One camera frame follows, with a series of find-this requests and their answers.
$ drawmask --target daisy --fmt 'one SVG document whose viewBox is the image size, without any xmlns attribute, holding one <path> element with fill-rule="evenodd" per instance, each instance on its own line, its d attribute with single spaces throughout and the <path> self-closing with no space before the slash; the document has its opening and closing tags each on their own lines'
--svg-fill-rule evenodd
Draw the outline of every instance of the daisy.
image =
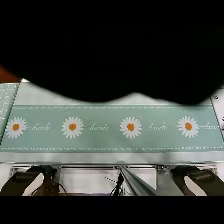
<svg viewBox="0 0 224 224">
<path fill-rule="evenodd" d="M 63 122 L 62 131 L 66 135 L 66 138 L 72 139 L 82 134 L 83 126 L 83 121 L 78 117 L 69 117 Z"/>
<path fill-rule="evenodd" d="M 126 138 L 135 138 L 141 134 L 142 125 L 138 119 L 134 117 L 126 117 L 120 125 L 120 131 L 123 132 L 123 135 L 126 135 Z"/>
<path fill-rule="evenodd" d="M 179 122 L 177 127 L 179 128 L 178 130 L 182 132 L 182 135 L 185 135 L 185 137 L 193 137 L 197 136 L 199 131 L 199 127 L 197 122 L 194 120 L 194 118 L 190 117 L 182 117 Z"/>
<path fill-rule="evenodd" d="M 27 129 L 26 121 L 23 118 L 15 117 L 8 122 L 5 131 L 8 138 L 17 138 L 23 134 L 23 131 Z"/>
</svg>

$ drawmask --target flower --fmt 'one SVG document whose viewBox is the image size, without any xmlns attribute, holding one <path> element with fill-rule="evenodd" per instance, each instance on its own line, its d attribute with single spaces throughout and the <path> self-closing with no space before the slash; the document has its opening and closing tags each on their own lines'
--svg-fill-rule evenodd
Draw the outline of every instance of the flower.
<svg viewBox="0 0 224 224">
<path fill-rule="evenodd" d="M 142 125 L 138 119 L 135 119 L 134 117 L 126 117 L 120 125 L 121 129 L 120 131 L 123 132 L 123 135 L 126 135 L 126 138 L 135 138 L 136 136 L 139 136 L 141 134 Z"/>
<path fill-rule="evenodd" d="M 69 117 L 63 122 L 62 131 L 66 135 L 66 138 L 72 139 L 82 134 L 83 126 L 83 121 L 78 117 Z"/>
<path fill-rule="evenodd" d="M 194 120 L 194 118 L 190 118 L 190 117 L 182 117 L 179 121 L 178 121 L 178 125 L 177 127 L 179 128 L 179 131 L 182 131 L 182 135 L 185 135 L 185 137 L 193 137 L 197 136 L 199 131 L 199 127 L 197 122 Z"/>
<path fill-rule="evenodd" d="M 12 119 L 5 129 L 8 138 L 17 138 L 23 134 L 23 131 L 27 129 L 26 121 L 23 118 L 15 117 Z"/>
</svg>

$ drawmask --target daisy flower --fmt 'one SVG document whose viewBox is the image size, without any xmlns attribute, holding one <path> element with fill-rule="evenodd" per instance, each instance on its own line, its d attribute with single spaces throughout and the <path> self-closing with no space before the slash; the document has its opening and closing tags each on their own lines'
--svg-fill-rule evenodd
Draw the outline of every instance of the daisy flower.
<svg viewBox="0 0 224 224">
<path fill-rule="evenodd" d="M 120 125 L 120 131 L 123 132 L 123 135 L 126 135 L 126 138 L 135 138 L 141 134 L 142 125 L 138 119 L 134 117 L 126 117 Z"/>
<path fill-rule="evenodd" d="M 83 121 L 78 117 L 69 117 L 63 122 L 62 131 L 66 138 L 72 139 L 82 134 L 83 126 Z"/>
<path fill-rule="evenodd" d="M 23 118 L 15 117 L 8 122 L 5 131 L 8 138 L 17 138 L 27 129 L 26 121 Z"/>
<path fill-rule="evenodd" d="M 177 127 L 179 128 L 178 130 L 182 132 L 182 135 L 185 135 L 185 137 L 195 137 L 198 135 L 199 131 L 199 127 L 197 122 L 194 120 L 194 118 L 190 118 L 190 117 L 182 117 L 179 121 L 178 121 L 178 125 Z"/>
</svg>

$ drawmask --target metal bar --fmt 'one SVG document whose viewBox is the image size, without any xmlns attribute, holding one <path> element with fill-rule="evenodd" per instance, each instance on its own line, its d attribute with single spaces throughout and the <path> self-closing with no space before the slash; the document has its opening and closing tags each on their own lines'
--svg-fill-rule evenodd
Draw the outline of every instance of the metal bar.
<svg viewBox="0 0 224 224">
<path fill-rule="evenodd" d="M 121 174 L 133 196 L 158 196 L 155 189 L 144 182 L 136 174 L 132 173 L 129 169 L 121 167 Z"/>
</svg>

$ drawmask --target orange flower center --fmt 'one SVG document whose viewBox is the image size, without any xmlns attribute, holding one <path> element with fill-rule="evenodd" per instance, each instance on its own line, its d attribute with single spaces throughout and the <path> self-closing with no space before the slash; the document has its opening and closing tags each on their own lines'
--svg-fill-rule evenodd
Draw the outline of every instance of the orange flower center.
<svg viewBox="0 0 224 224">
<path fill-rule="evenodd" d="M 76 124 L 70 124 L 70 125 L 69 125 L 69 129 L 70 129 L 71 131 L 74 131 L 76 128 L 77 128 Z"/>
<path fill-rule="evenodd" d="M 129 131 L 134 131 L 135 130 L 135 126 L 133 124 L 128 124 L 128 130 Z"/>
<path fill-rule="evenodd" d="M 17 131 L 17 130 L 19 130 L 19 124 L 14 124 L 14 125 L 12 126 L 12 130 L 13 130 L 13 131 Z"/>
<path fill-rule="evenodd" d="M 186 124 L 185 124 L 185 128 L 186 128 L 188 131 L 192 130 L 192 124 L 190 124 L 190 123 L 186 123 Z"/>
</svg>

